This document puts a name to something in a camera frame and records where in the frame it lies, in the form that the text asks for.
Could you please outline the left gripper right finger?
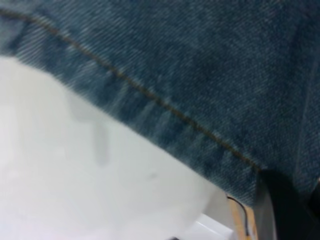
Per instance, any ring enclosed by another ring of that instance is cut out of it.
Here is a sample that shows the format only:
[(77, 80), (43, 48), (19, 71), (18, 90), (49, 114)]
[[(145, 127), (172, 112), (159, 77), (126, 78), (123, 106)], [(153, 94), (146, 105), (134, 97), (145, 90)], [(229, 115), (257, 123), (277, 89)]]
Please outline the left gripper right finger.
[(316, 218), (316, 224), (312, 229), (311, 240), (320, 240), (320, 190), (315, 189), (309, 200), (309, 207)]

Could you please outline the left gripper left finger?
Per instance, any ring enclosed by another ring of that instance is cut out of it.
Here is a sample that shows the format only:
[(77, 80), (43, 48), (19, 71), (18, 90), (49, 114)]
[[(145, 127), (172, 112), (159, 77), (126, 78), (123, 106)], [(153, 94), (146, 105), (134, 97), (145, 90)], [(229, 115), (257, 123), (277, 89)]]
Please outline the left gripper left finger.
[(313, 240), (314, 217), (291, 181), (262, 170), (256, 185), (256, 230), (259, 240)]

